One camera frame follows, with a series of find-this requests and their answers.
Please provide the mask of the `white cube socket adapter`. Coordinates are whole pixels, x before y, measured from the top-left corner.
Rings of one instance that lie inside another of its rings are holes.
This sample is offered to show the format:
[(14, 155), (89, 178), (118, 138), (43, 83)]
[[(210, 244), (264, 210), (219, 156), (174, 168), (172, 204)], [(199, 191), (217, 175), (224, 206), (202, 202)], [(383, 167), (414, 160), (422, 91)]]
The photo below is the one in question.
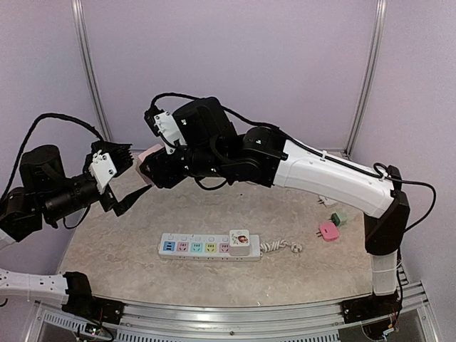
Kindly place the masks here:
[(245, 257), (250, 253), (250, 235), (248, 229), (229, 231), (229, 254), (233, 257)]

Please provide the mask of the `pink cube socket adapter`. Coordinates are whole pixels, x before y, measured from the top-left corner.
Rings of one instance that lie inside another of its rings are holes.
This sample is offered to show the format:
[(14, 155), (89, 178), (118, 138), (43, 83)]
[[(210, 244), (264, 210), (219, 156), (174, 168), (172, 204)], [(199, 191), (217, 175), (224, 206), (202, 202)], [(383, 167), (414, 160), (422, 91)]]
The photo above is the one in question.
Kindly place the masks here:
[(144, 152), (139, 153), (136, 157), (136, 166), (135, 166), (136, 172), (139, 174), (139, 176), (142, 178), (143, 182), (146, 185), (154, 186), (154, 184), (152, 183), (152, 180), (147, 175), (144, 175), (140, 168), (145, 164), (146, 157), (153, 154), (154, 152), (159, 151), (161, 148), (162, 148), (161, 144), (153, 145), (152, 147), (148, 148)]

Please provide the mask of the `white multicolour power strip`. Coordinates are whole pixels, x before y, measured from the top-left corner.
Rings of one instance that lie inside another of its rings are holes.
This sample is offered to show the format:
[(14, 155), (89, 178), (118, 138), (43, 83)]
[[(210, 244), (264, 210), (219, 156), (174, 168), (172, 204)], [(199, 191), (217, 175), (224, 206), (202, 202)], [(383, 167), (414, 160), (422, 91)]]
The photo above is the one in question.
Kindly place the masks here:
[(230, 234), (163, 233), (157, 252), (163, 259), (190, 261), (259, 261), (261, 259), (258, 235), (244, 234), (247, 248), (231, 250)]

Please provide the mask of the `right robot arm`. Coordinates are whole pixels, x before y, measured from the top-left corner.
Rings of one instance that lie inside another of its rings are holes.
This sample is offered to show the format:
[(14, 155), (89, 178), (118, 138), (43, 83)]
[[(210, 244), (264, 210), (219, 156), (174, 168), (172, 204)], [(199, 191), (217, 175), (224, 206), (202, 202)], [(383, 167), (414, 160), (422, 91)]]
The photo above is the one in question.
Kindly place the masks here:
[(184, 179), (222, 178), (227, 184), (252, 182), (322, 195), (362, 211), (365, 248), (372, 261), (373, 290), (341, 304), (347, 323), (398, 315), (402, 294), (396, 264), (410, 215), (398, 168), (375, 173), (304, 145), (278, 127), (250, 123), (239, 134), (231, 110), (214, 97), (190, 98), (169, 113), (151, 105), (145, 122), (164, 145), (145, 158), (141, 173), (159, 188)]

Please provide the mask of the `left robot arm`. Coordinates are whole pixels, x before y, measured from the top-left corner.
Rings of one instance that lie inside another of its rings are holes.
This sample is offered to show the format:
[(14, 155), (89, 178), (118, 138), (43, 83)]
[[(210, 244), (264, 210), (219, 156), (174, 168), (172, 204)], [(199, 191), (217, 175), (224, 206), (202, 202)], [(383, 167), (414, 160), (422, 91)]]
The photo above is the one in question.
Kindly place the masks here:
[[(99, 203), (105, 212), (125, 214), (146, 193), (146, 185), (118, 201), (110, 181), (133, 166), (129, 144), (95, 141), (81, 174), (67, 177), (60, 150), (42, 145), (20, 155), (15, 167), (22, 185), (1, 198), (1, 247), (23, 241), (44, 224), (58, 228), (67, 216)], [(92, 293), (78, 271), (50, 276), (1, 270), (1, 296), (24, 296), (58, 304), (66, 313), (101, 323), (120, 323), (125, 304)]]

